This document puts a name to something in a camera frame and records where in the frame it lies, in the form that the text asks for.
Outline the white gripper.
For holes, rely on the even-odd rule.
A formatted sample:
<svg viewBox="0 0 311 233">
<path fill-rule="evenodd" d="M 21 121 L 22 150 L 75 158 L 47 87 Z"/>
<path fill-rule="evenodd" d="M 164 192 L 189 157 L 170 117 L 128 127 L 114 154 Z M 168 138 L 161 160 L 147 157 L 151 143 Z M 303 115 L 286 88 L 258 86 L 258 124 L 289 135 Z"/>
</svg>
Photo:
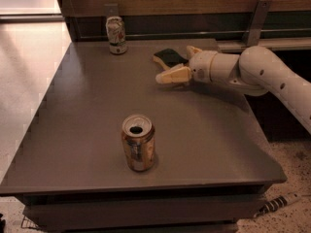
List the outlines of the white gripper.
<svg viewBox="0 0 311 233">
<path fill-rule="evenodd" d="M 157 83 L 187 83 L 191 74 L 196 82 L 209 83 L 211 81 L 211 65 L 218 53 L 214 50 L 202 50 L 194 46 L 187 46 L 187 58 L 190 68 L 178 64 L 155 76 Z"/>
</svg>

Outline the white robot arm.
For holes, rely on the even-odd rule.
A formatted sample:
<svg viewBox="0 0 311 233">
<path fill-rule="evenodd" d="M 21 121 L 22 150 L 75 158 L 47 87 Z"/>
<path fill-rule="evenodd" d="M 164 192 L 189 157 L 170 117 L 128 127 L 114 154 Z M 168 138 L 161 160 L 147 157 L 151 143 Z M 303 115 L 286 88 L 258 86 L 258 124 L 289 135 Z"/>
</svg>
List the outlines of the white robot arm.
<svg viewBox="0 0 311 233">
<path fill-rule="evenodd" d="M 253 46 L 240 54 L 187 47 L 182 57 L 172 49 L 154 54 L 163 71 L 158 83 L 214 83 L 240 93 L 277 97 L 311 133 L 311 83 L 292 71 L 273 51 Z"/>
</svg>

